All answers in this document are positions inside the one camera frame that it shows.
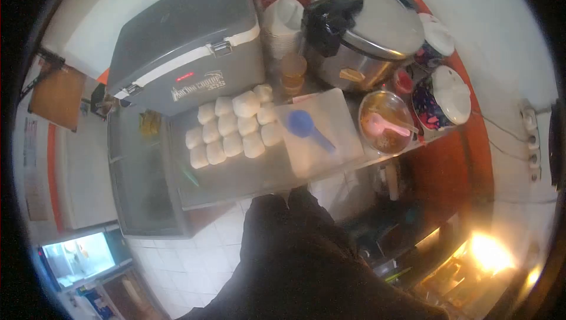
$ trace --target colorful patterned pot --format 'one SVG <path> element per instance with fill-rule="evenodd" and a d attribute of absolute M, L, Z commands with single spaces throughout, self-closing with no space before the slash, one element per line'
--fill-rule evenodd
<path fill-rule="evenodd" d="M 423 127 L 444 130 L 465 123 L 471 112 L 470 90 L 454 69 L 440 66 L 421 79 L 412 95 Z"/>

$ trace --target light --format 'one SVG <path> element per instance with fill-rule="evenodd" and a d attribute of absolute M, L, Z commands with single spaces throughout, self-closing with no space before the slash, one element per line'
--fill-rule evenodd
<path fill-rule="evenodd" d="M 511 256 L 505 248 L 486 235 L 474 234 L 470 249 L 481 269 L 494 276 L 504 268 L 513 267 Z"/>
<path fill-rule="evenodd" d="M 538 278 L 541 276 L 541 268 L 535 267 L 530 273 L 529 277 L 527 278 L 527 283 L 530 286 L 535 284 L 538 281 Z"/>
<path fill-rule="evenodd" d="M 183 79 L 192 76 L 193 74 L 194 74 L 194 72 L 189 72 L 189 73 L 185 74 L 184 76 L 180 76 L 180 77 L 177 78 L 176 80 L 177 80 L 177 82 L 180 82 L 180 81 L 182 81 Z"/>

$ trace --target power cord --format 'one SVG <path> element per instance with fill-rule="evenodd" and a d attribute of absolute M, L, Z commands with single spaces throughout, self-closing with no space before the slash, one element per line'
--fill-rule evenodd
<path fill-rule="evenodd" d="M 476 114 L 476 115 L 480 115 L 480 116 L 481 116 L 482 118 L 484 118 L 487 122 L 489 122 L 489 123 L 491 123 L 492 125 L 494 125 L 495 127 L 499 128 L 501 131 L 507 133 L 508 135 L 510 135 L 511 137 L 513 137 L 515 140 L 518 140 L 518 141 L 523 142 L 523 143 L 526 143 L 526 142 L 528 141 L 528 139 L 520 138 L 520 137 L 519 137 L 518 135 L 516 135 L 515 133 L 513 133 L 513 132 L 511 132 L 511 131 L 508 131 L 508 130 L 506 130 L 505 128 L 499 126 L 498 124 L 496 124 L 495 122 L 493 122 L 493 120 L 491 120 L 491 119 L 485 117 L 484 115 L 482 115 L 481 112 L 477 112 L 477 111 L 472 111 L 472 112 L 473 112 L 474 114 Z"/>
<path fill-rule="evenodd" d="M 499 147 L 498 147 L 494 142 L 492 142 L 489 138 L 488 138 L 488 140 L 490 141 L 491 145 L 494 146 L 494 147 L 495 147 L 498 151 L 500 151 L 501 153 L 503 153 L 503 154 L 505 154 L 505 155 L 507 155 L 507 156 L 510 156 L 511 158 L 520 160 L 520 161 L 528 161 L 528 159 L 521 158 L 520 156 L 516 156 L 516 155 L 510 154 L 510 153 L 507 153 L 507 152 L 504 151 L 503 149 L 499 148 Z"/>

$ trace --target cooler lid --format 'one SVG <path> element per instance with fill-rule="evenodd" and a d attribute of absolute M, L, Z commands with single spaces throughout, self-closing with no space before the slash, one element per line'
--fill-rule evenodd
<path fill-rule="evenodd" d="M 115 94 L 182 54 L 256 26 L 251 0 L 160 0 L 122 27 L 108 88 Z"/>
<path fill-rule="evenodd" d="M 414 6 L 413 0 L 364 0 L 356 26 L 346 31 L 343 40 L 371 55 L 402 60 L 425 40 Z"/>

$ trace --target white cutting board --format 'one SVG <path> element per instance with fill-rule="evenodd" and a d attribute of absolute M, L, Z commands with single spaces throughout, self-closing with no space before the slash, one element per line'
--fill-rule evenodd
<path fill-rule="evenodd" d="M 329 153 L 312 138 L 300 138 L 287 131 L 287 116 L 293 110 L 307 111 L 316 128 L 336 150 Z M 336 88 L 297 104 L 277 106 L 275 112 L 283 126 L 282 134 L 291 167 L 298 178 L 314 177 L 363 156 L 362 143 L 342 90 Z"/>

